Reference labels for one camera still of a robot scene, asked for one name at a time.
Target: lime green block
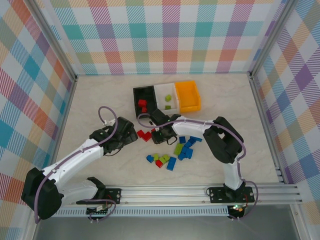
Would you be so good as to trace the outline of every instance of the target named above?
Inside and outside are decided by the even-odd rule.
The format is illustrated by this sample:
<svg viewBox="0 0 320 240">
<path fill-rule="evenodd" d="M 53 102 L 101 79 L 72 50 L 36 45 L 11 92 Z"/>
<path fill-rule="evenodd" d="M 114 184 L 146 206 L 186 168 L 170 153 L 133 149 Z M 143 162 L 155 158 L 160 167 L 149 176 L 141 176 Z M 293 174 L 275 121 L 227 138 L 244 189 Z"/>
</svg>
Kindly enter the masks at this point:
<svg viewBox="0 0 320 240">
<path fill-rule="evenodd" d="M 155 154 L 153 155 L 153 159 L 154 159 L 155 161 L 159 160 L 159 154 L 158 154 L 158 153 L 155 153 Z"/>
<path fill-rule="evenodd" d="M 182 143 L 178 143 L 175 147 L 174 155 L 178 156 L 181 153 L 183 147 L 184 145 Z"/>
<path fill-rule="evenodd" d="M 160 157 L 159 160 L 160 160 L 163 164 L 165 164 L 165 163 L 167 162 L 163 156 Z"/>
<path fill-rule="evenodd" d="M 163 155 L 163 158 L 164 158 L 164 160 L 165 160 L 166 162 L 168 162 L 169 159 L 170 159 L 170 157 L 168 156 L 168 154 Z"/>
<path fill-rule="evenodd" d="M 169 95 L 167 95 L 167 96 L 165 96 L 165 101 L 166 102 L 169 102 L 171 100 L 171 95 L 169 94 Z"/>
</svg>

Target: toy block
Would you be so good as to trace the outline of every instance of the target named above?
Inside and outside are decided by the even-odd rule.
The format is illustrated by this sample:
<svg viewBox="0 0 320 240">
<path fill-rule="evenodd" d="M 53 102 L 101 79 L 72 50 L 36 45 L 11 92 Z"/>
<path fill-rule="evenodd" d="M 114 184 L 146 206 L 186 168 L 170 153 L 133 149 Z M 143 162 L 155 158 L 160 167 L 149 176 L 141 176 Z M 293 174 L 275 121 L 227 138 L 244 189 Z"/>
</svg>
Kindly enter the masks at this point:
<svg viewBox="0 0 320 240">
<path fill-rule="evenodd" d="M 183 144 L 178 143 L 178 144 L 176 145 L 176 147 L 175 147 L 174 155 L 177 155 L 177 156 L 178 156 L 178 155 L 181 153 L 181 150 L 182 150 L 183 147 L 184 147 Z"/>
<path fill-rule="evenodd" d="M 192 145 L 196 143 L 196 140 L 194 138 L 190 138 L 189 141 Z"/>
<path fill-rule="evenodd" d="M 175 157 L 171 156 L 170 159 L 169 159 L 169 163 L 166 166 L 166 169 L 170 170 L 170 171 L 173 171 L 174 167 L 175 167 L 175 164 L 176 164 L 176 161 L 177 161 L 177 159 Z"/>
<path fill-rule="evenodd" d="M 190 139 L 194 139 L 198 142 L 202 142 L 202 138 L 199 138 L 199 137 L 195 137 L 195 136 L 190 136 Z"/>
<path fill-rule="evenodd" d="M 155 154 L 153 155 L 153 158 L 154 158 L 155 161 L 159 160 L 159 154 L 158 154 L 158 153 L 155 153 Z"/>
<path fill-rule="evenodd" d="M 153 156 L 151 156 L 151 155 L 148 155 L 147 157 L 146 157 L 146 159 L 149 161 L 149 163 L 153 163 L 154 162 L 154 157 Z"/>
<path fill-rule="evenodd" d="M 160 160 L 157 160 L 157 161 L 155 161 L 155 165 L 157 165 L 159 168 L 161 168 L 164 164 Z"/>
<path fill-rule="evenodd" d="M 184 154 L 185 154 L 185 153 L 187 152 L 187 149 L 188 149 L 188 148 L 187 148 L 186 146 L 184 146 L 184 147 L 182 148 L 182 150 L 181 150 L 181 153 L 184 153 Z"/>
<path fill-rule="evenodd" d="M 165 96 L 165 101 L 166 102 L 169 102 L 171 100 L 171 95 L 170 94 L 168 94 L 167 96 Z"/>
<path fill-rule="evenodd" d="M 165 160 L 166 162 L 168 162 L 169 159 L 170 159 L 170 157 L 168 156 L 168 154 L 163 155 L 163 158 L 164 158 L 164 160 Z"/>
<path fill-rule="evenodd" d="M 192 143 L 191 142 L 189 142 L 189 141 L 187 141 L 186 142 L 186 144 L 184 145 L 185 147 L 187 147 L 187 148 L 190 148 L 191 146 L 192 146 Z"/>
<path fill-rule="evenodd" d="M 151 137 L 152 137 L 151 132 L 147 131 L 147 132 L 143 135 L 142 139 L 143 139 L 144 141 L 148 142 Z"/>
<path fill-rule="evenodd" d="M 139 138 L 142 138 L 145 135 L 144 131 L 142 130 L 137 131 L 136 134 L 139 136 Z"/>
<path fill-rule="evenodd" d="M 140 108 L 146 107 L 147 106 L 147 100 L 139 99 L 138 106 Z"/>
<path fill-rule="evenodd" d="M 191 159 L 193 152 L 194 152 L 194 151 L 193 151 L 191 148 L 188 148 L 188 149 L 186 150 L 185 157 L 188 158 L 188 159 Z"/>
<path fill-rule="evenodd" d="M 186 143 L 186 137 L 185 136 L 180 136 L 179 137 L 179 143 L 185 144 Z"/>
<path fill-rule="evenodd" d="M 167 162 L 163 156 L 159 157 L 159 160 L 162 162 L 162 164 L 165 164 Z"/>
<path fill-rule="evenodd" d="M 182 161 L 185 157 L 186 157 L 186 155 L 183 152 L 178 155 L 178 159 L 180 161 Z"/>
</svg>

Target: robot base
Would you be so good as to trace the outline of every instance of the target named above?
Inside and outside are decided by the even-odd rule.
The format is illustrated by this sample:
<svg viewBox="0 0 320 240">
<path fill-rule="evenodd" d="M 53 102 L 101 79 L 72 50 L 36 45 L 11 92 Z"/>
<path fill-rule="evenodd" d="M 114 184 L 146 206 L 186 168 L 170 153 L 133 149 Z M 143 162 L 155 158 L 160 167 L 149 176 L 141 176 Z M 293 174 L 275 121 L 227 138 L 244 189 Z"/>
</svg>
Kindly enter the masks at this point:
<svg viewBox="0 0 320 240">
<path fill-rule="evenodd" d="M 210 203 L 254 203 L 255 196 L 252 187 L 242 184 L 237 190 L 232 190 L 227 186 L 209 187 L 207 193 L 210 196 Z"/>
</svg>

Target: checkered fabric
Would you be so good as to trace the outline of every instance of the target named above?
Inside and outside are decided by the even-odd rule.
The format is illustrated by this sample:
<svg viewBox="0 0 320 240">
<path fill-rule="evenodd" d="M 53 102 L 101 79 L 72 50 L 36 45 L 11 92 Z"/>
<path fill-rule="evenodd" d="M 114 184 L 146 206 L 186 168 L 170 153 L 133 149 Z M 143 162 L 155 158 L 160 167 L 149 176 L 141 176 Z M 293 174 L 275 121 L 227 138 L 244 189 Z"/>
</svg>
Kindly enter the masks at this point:
<svg viewBox="0 0 320 240">
<path fill-rule="evenodd" d="M 1 240 L 18 239 L 27 224 L 24 180 L 31 168 L 50 162 L 71 86 L 23 0 L 1 0 Z"/>
<path fill-rule="evenodd" d="M 320 239 L 320 0 L 300 0 L 255 78 L 290 183 Z"/>
<path fill-rule="evenodd" d="M 37 1 L 73 66 L 69 43 L 87 75 L 247 72 L 275 5 L 274 0 L 51 0 L 50 14 L 67 36 L 63 41 L 49 10 Z"/>
<path fill-rule="evenodd" d="M 259 45 L 259 48 L 258 50 L 256 51 L 255 55 L 254 55 L 254 58 L 253 58 L 253 61 L 251 62 L 251 65 L 249 67 L 249 72 L 251 72 L 257 62 L 257 59 L 258 57 L 260 56 L 260 53 L 262 51 L 262 49 L 265 47 L 266 43 L 267 43 L 267 40 L 269 38 L 269 35 L 270 33 L 272 33 L 272 31 L 274 30 L 275 26 L 276 26 L 276 22 L 278 20 L 278 18 L 280 17 L 286 3 L 287 3 L 288 0 L 281 0 L 281 3 L 278 7 L 278 9 L 276 10 L 276 13 L 275 15 L 273 16 L 272 18 L 272 21 L 268 27 L 268 30 L 265 32 L 264 36 L 263 36 L 263 39 Z"/>
</svg>

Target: metal frame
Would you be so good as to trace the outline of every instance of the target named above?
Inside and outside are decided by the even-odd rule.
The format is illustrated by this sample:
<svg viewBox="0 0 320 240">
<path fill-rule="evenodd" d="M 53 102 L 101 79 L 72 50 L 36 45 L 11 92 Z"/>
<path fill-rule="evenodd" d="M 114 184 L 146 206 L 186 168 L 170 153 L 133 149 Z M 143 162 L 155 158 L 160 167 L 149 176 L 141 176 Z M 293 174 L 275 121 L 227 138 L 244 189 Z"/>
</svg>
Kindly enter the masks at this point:
<svg viewBox="0 0 320 240">
<path fill-rule="evenodd" d="M 260 116 L 260 120 L 262 123 L 262 127 L 263 127 L 263 131 L 266 137 L 266 141 L 268 143 L 269 149 L 270 149 L 270 153 L 274 162 L 274 166 L 281 171 L 281 175 L 283 177 L 283 181 L 285 183 L 288 183 L 288 178 L 286 176 L 286 172 L 285 172 L 285 167 L 283 166 L 283 164 L 280 161 L 280 157 L 279 157 L 279 153 L 276 147 L 276 143 L 273 140 L 272 134 L 271 134 L 271 128 L 270 125 L 268 124 L 268 117 L 266 115 L 266 111 L 264 110 L 263 104 L 262 104 L 262 99 L 258 93 L 258 89 L 256 86 L 255 81 L 253 80 L 252 76 L 250 74 L 248 74 L 248 79 L 249 79 L 249 83 L 250 83 L 250 87 L 251 87 L 251 91 L 253 94 L 253 98 L 255 101 L 255 105 L 256 108 L 258 110 L 259 116 Z"/>
<path fill-rule="evenodd" d="M 268 54 L 270 53 L 274 43 L 277 41 L 281 31 L 283 30 L 288 18 L 290 17 L 292 11 L 295 9 L 299 0 L 288 0 L 282 10 L 281 15 L 274 25 L 274 29 L 272 30 L 268 40 L 266 41 L 256 63 L 250 73 L 251 76 L 255 76 L 259 69 L 263 66 Z"/>
<path fill-rule="evenodd" d="M 210 203 L 207 195 L 208 187 L 221 187 L 221 184 L 206 185 L 167 185 L 167 186 L 107 186 L 108 188 L 121 188 L 121 201 L 117 205 L 120 211 L 115 217 L 141 217 L 141 216 L 228 216 L 228 206 L 243 203 Z M 295 184 L 266 183 L 259 184 L 258 205 L 299 205 L 302 197 Z M 70 204 L 62 207 L 54 217 L 85 217 L 87 207 L 93 205 Z"/>
<path fill-rule="evenodd" d="M 73 81 L 76 81 L 77 74 L 72 68 L 67 56 L 65 55 L 65 52 L 61 48 L 54 32 L 52 31 L 49 23 L 47 22 L 46 18 L 44 17 L 41 9 L 39 8 L 38 4 L 34 0 L 25 0 L 24 3 L 32 13 L 32 16 L 38 23 L 39 27 L 41 28 L 41 31 L 43 32 L 44 36 L 46 37 L 47 41 L 49 42 L 49 45 L 54 50 L 55 54 L 57 55 L 58 59 L 60 60 L 63 68 L 65 69 L 66 73 L 68 74 L 69 78 L 73 79 Z"/>
</svg>

